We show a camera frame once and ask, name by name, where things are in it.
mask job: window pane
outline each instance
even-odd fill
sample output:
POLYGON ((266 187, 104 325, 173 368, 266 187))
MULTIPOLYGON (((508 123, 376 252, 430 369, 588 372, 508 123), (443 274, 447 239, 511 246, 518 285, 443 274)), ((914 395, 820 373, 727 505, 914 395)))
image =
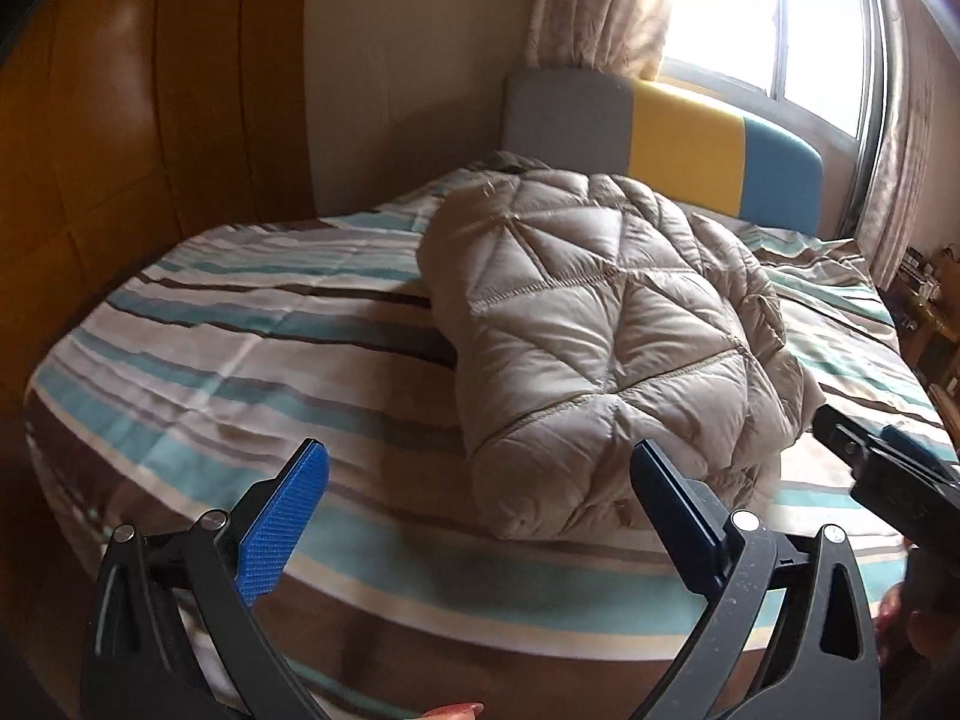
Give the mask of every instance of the window pane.
POLYGON ((786 0, 784 95, 856 135, 863 85, 860 0, 786 0))
POLYGON ((770 92, 776 0, 673 0, 665 54, 770 92))

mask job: window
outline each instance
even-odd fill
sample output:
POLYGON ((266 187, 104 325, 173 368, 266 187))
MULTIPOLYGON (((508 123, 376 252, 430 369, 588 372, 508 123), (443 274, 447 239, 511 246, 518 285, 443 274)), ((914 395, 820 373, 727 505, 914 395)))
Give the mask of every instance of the window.
POLYGON ((673 0, 664 74, 776 120, 786 101, 856 138, 872 56, 870 0, 673 0), (769 103, 744 104, 745 93, 769 103))

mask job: mattress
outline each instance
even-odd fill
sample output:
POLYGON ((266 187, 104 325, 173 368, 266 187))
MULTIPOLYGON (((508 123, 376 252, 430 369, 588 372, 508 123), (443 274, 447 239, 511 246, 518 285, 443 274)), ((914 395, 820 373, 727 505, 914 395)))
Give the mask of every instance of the mattress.
MULTIPOLYGON (((334 717, 472 700, 497 718, 627 717, 704 608, 654 533, 519 543, 478 525, 455 355, 415 253, 445 195, 494 169, 520 167, 458 170, 371 212, 192 238, 109 295, 27 392, 37 475, 91 573, 116 525, 182 528, 232 507, 304 437, 326 444, 328 492, 253 610, 334 717)), ((730 223, 768 269, 789 346, 829 403, 955 461, 853 242, 730 223)), ((781 476, 768 524, 844 527, 876 604, 901 579, 899 536, 848 497, 848 469, 809 434, 781 476)), ((778 606, 768 593, 728 699, 778 606)), ((212 654, 199 624, 195 640, 212 654)))

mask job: quilted blanket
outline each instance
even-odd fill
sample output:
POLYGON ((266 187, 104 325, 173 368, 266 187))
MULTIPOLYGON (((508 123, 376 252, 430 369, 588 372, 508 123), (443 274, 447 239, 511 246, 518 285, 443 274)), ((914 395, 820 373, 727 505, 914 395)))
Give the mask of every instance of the quilted blanket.
POLYGON ((824 402, 757 258, 640 182, 491 179, 440 207, 418 264, 458 352, 473 497, 500 538, 642 526, 642 439, 728 508, 763 509, 824 402))

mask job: window frame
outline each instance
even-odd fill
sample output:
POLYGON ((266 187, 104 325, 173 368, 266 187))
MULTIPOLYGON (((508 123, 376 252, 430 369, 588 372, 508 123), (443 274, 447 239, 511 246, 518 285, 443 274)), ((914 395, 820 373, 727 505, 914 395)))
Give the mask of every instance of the window frame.
POLYGON ((788 3, 786 0, 776 0, 776 57, 769 95, 758 86, 670 56, 665 56, 661 65, 661 77, 716 93, 724 103, 779 124, 790 132, 813 133, 837 151, 853 158, 856 161, 856 168, 850 189, 844 198, 842 218, 850 213, 851 206, 856 203, 856 196, 866 191, 863 175, 864 172, 867 173, 867 182, 869 182, 869 170, 865 169, 872 167, 874 162, 877 135, 882 125, 885 54, 880 0, 860 0, 860 5, 864 16, 864 73, 856 135, 851 135, 785 97, 788 50, 786 23, 788 3))

